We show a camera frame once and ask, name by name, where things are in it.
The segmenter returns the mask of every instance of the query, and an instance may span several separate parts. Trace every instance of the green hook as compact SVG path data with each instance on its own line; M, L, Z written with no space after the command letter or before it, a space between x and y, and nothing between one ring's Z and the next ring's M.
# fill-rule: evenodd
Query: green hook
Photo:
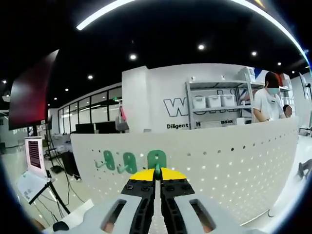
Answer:
M117 166L117 172L119 174L123 173L126 169L128 168L128 165L121 167L121 166Z
M94 160L94 163L95 163L95 165L96 165L96 168L101 168L102 166L104 166L104 165L106 164L106 161L104 161L102 164L99 164L98 162L96 162L96 161Z

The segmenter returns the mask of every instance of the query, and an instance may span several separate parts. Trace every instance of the black screw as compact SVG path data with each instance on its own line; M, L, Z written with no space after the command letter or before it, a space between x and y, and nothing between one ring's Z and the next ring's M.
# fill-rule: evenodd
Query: black screw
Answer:
M189 184L183 184L182 185L182 189L187 190L187 189L190 189L190 188L191 188L191 186Z
M146 186L143 186L143 187L142 187L142 191L149 191L149 189L150 189L150 188L149 188L149 187L146 187Z
M173 191L173 190L175 190L175 188L174 188L174 186L168 186L168 187L166 188L166 190L167 190L167 191Z

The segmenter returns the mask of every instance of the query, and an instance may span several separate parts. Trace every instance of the white storage box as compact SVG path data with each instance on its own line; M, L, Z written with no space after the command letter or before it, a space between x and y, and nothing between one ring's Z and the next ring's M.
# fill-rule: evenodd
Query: white storage box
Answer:
M236 106L235 105L235 95L234 94L225 94L221 96L222 106Z
M210 95L207 97L207 100L209 107L221 107L221 95Z
M254 68L252 67L244 67L240 69L237 75L240 80L255 82Z
M221 128L221 122L220 121L207 121L207 122L201 122L200 128Z
M194 109L205 109L206 98L205 97L193 97L193 107Z

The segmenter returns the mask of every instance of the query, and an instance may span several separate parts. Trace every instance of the monitor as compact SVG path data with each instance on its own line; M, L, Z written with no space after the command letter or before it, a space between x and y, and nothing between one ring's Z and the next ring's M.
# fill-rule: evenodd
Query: monitor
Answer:
M100 134L119 133L116 130L116 124L114 121L96 123L96 129Z
M14 80L9 111L9 130L44 124L47 87L58 51L52 52Z
M76 124L76 133L94 133L94 126L92 123L82 123L82 124Z
M42 137L25 137L25 152L28 170L40 177L48 177L44 166Z

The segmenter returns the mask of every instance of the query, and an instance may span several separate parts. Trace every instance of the computer monitor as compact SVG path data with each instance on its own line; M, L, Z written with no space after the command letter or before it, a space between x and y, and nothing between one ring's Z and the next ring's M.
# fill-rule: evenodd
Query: computer monitor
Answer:
M96 123L96 129L100 134L119 133L116 130L116 124L114 121Z
M76 133L94 134L94 126L92 123L76 124Z
M40 177L48 177L44 166L42 137L25 137L25 152L28 170Z

